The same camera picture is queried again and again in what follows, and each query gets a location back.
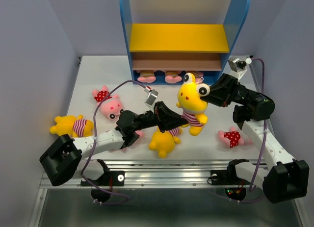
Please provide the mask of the pink plush striped body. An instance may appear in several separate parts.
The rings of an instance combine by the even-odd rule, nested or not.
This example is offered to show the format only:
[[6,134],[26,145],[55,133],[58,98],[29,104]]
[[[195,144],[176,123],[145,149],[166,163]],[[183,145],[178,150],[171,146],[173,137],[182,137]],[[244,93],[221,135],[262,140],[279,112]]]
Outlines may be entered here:
[[178,83],[182,80],[181,71],[165,71],[165,82],[169,84]]

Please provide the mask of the pink frog plush striped shirt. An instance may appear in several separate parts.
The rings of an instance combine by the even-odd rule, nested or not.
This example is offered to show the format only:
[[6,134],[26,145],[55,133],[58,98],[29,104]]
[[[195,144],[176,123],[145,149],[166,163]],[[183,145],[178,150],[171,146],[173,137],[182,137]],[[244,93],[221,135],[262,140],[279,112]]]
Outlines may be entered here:
[[152,83],[156,80],[155,72],[151,70],[139,71],[137,81],[143,83]]

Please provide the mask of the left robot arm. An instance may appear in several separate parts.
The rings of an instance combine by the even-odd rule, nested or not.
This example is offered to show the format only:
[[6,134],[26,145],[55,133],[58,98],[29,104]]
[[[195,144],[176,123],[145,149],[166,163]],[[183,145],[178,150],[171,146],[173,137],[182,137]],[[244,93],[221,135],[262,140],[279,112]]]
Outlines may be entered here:
[[41,155],[39,161],[52,186],[60,186],[74,177],[80,162],[87,157],[110,150],[120,150],[133,145],[139,138],[136,133],[151,127],[161,132],[187,124],[182,115],[159,101],[153,110],[143,114],[124,111],[114,129],[93,136],[71,138],[59,136]]

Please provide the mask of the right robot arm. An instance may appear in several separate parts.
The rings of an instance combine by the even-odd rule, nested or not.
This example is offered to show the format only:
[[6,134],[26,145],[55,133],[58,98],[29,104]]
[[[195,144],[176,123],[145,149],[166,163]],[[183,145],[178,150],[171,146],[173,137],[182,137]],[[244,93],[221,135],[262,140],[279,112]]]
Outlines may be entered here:
[[227,107],[235,102],[233,122],[260,150],[259,159],[267,169],[252,164],[247,159],[234,159],[224,170],[213,170],[212,185],[232,185],[245,180],[263,190],[271,203],[302,198],[307,194],[310,168],[305,160],[297,160],[278,142],[267,128],[267,120],[274,112],[274,101],[263,93],[240,84],[237,78],[223,74],[210,86],[208,103]]

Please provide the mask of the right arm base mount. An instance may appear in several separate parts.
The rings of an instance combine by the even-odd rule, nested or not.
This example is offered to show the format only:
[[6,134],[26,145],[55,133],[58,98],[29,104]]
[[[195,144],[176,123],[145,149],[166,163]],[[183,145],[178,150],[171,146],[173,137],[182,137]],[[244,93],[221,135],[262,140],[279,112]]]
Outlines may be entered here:
[[246,197],[245,185],[247,181],[229,175],[227,170],[212,170],[207,183],[216,186],[224,186],[226,196],[231,200],[243,201]]

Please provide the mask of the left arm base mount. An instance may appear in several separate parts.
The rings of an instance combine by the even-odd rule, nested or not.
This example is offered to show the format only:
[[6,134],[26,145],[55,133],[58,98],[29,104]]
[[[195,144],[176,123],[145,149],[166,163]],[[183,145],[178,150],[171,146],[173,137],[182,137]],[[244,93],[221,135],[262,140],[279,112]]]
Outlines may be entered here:
[[94,202],[100,205],[116,205],[118,202],[109,202],[113,196],[122,197],[121,202],[125,202],[128,197],[113,191],[114,187],[122,187],[125,183],[124,171],[105,171],[96,180],[85,178],[81,179],[80,185],[82,187],[91,187],[91,198]]

